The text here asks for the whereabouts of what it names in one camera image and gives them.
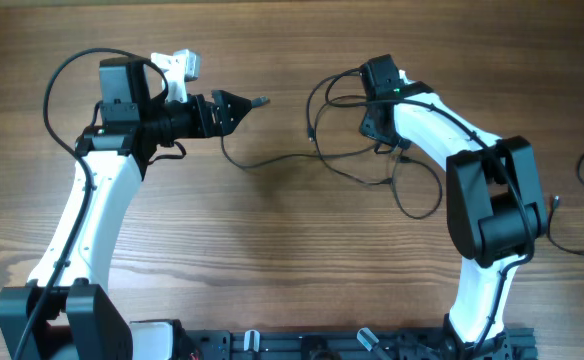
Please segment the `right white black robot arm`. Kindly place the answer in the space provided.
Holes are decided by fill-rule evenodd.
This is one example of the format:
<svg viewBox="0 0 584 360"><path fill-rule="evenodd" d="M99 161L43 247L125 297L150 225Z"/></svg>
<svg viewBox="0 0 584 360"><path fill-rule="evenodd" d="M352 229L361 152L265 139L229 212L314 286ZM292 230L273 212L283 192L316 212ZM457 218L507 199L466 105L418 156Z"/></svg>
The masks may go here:
<svg viewBox="0 0 584 360"><path fill-rule="evenodd" d="M447 227L462 257L443 326L400 331L397 358L537 358L533 329L503 322L513 277L548 230L532 145L470 124L389 55L357 71L366 97L361 133L391 147L415 144L445 171Z"/></svg>

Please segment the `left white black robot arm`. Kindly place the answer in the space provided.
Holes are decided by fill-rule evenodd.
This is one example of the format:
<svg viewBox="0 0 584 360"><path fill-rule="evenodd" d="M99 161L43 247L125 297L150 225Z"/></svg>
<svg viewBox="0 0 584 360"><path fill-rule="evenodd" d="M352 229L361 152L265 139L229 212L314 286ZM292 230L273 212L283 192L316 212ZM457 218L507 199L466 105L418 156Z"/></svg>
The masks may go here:
<svg viewBox="0 0 584 360"><path fill-rule="evenodd" d="M0 329L14 359L200 359L177 320L127 322L108 295L125 213L157 149L186 139L222 138L255 107L224 90L210 98L185 85L195 55L141 57L105 48L102 97L68 147L76 172L55 234L20 287L0 292Z"/></svg>

